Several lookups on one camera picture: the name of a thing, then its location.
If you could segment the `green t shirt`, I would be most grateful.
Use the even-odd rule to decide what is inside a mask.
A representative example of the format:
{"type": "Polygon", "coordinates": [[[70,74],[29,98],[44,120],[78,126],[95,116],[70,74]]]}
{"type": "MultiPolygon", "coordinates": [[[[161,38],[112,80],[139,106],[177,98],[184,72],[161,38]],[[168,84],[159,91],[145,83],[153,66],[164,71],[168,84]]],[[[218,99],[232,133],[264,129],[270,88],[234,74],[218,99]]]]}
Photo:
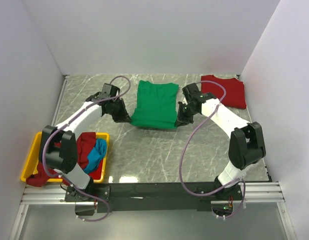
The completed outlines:
{"type": "Polygon", "coordinates": [[[179,85],[172,82],[158,84],[140,80],[131,125],[141,128],[174,129],[178,91],[179,85]]]}

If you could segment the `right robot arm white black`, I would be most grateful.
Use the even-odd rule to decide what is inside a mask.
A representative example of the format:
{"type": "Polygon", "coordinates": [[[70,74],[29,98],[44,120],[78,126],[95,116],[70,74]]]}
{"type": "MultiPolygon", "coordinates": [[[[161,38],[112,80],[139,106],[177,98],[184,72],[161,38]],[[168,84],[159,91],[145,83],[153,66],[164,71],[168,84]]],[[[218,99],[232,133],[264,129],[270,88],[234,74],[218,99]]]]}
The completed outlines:
{"type": "Polygon", "coordinates": [[[262,126],[258,122],[249,122],[234,114],[219,99],[209,99],[203,103],[197,101],[180,101],[177,120],[185,120],[185,124],[193,122],[193,116],[201,114],[205,120],[200,123],[188,137],[179,160],[179,180],[183,189],[196,197],[215,195],[224,200],[231,193],[231,187],[243,178],[251,165],[256,164],[266,155],[266,147],[262,126]],[[213,121],[229,138],[228,159],[224,170],[216,177],[214,190],[208,193],[195,193],[185,184],[182,176],[183,160],[190,141],[195,133],[208,121],[213,121]]]}

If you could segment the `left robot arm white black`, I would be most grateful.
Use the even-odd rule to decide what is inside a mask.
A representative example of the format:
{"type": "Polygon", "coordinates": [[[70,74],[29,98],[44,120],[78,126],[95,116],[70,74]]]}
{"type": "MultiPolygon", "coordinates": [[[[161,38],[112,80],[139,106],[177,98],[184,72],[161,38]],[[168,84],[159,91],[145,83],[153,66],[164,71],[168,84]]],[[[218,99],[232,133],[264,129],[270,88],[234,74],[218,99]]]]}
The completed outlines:
{"type": "Polygon", "coordinates": [[[95,194],[93,179],[78,164],[77,139],[86,128],[103,115],[116,123],[131,123],[122,98],[86,101],[71,117],[56,126],[42,130],[39,160],[46,174],[61,176],[76,189],[81,200],[89,201],[95,194]]]}

